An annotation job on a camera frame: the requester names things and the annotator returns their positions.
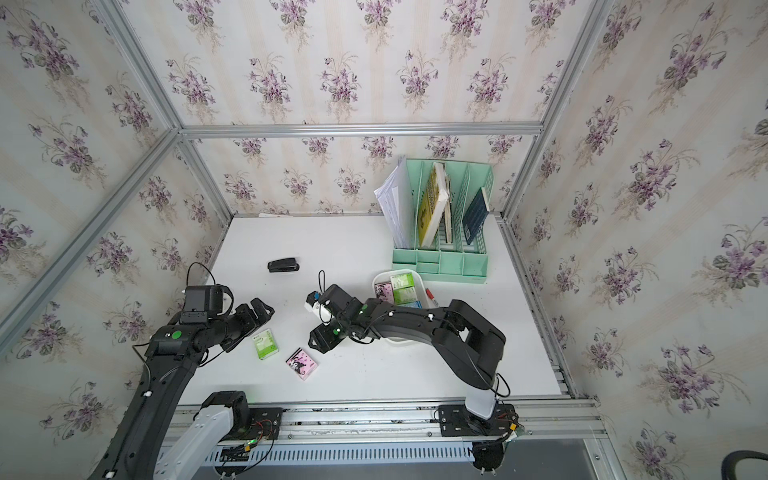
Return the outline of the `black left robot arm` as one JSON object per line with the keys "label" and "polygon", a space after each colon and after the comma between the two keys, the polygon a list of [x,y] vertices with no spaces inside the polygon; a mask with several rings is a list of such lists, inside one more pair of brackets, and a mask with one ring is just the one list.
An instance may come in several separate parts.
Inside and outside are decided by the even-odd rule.
{"label": "black left robot arm", "polygon": [[94,468],[92,479],[152,479],[164,469],[157,460],[179,400],[215,346],[234,350],[275,310],[260,299],[238,306],[225,318],[210,311],[181,311],[174,324],[161,327],[150,339],[137,391],[109,447]]}

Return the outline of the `green tissue pack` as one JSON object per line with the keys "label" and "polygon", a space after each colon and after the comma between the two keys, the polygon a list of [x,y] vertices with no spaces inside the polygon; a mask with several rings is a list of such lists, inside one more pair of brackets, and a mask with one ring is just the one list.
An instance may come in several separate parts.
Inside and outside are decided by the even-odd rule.
{"label": "green tissue pack", "polygon": [[415,287],[394,290],[394,299],[396,305],[409,305],[419,301],[417,290]]}
{"label": "green tissue pack", "polygon": [[266,360],[279,352],[279,347],[270,329],[265,329],[252,337],[259,360]]}
{"label": "green tissue pack", "polygon": [[394,290],[407,289],[415,286],[413,274],[409,272],[392,275],[390,277],[390,283]]}

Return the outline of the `pink tissue pack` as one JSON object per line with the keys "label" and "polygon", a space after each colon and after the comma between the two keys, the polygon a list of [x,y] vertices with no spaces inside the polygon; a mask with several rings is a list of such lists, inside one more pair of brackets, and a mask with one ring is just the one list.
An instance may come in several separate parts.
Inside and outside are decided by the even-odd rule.
{"label": "pink tissue pack", "polygon": [[306,380],[318,368],[318,364],[303,348],[294,351],[286,360],[286,365],[301,380]]}
{"label": "pink tissue pack", "polygon": [[394,304],[394,288],[390,281],[380,282],[374,285],[374,293],[376,298],[382,302]]}

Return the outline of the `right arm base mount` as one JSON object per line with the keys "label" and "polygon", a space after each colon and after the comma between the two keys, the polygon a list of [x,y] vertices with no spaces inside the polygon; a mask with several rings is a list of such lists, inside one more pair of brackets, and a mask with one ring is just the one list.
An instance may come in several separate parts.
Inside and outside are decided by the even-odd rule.
{"label": "right arm base mount", "polygon": [[495,474],[505,460],[509,444],[528,434],[515,407],[504,402],[496,402],[487,419],[471,413],[463,404],[439,405],[433,421],[442,437],[469,441],[472,465],[481,473]]}

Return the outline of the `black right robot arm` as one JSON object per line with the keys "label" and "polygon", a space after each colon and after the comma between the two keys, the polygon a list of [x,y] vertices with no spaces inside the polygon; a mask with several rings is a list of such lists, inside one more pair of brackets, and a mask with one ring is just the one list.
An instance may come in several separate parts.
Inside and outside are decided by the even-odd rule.
{"label": "black right robot arm", "polygon": [[361,345],[386,338],[430,345],[471,388],[466,411],[484,421],[492,418],[506,337],[468,303],[454,299],[446,307],[415,308],[378,298],[362,302],[333,284],[309,293],[305,308],[320,320],[309,334],[310,348],[325,354],[345,339]]}

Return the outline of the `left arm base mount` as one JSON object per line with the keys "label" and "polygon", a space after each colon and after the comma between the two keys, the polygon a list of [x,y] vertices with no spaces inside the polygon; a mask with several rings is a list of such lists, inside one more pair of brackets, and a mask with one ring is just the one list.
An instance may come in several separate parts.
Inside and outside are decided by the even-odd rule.
{"label": "left arm base mount", "polygon": [[231,463],[251,462],[251,455],[261,441],[277,440],[284,409],[282,407],[250,406],[243,391],[227,390],[210,394],[196,416],[200,419],[204,409],[223,407],[232,416],[231,429],[222,437],[224,441],[237,441],[234,447],[224,447],[216,460],[225,466]]}

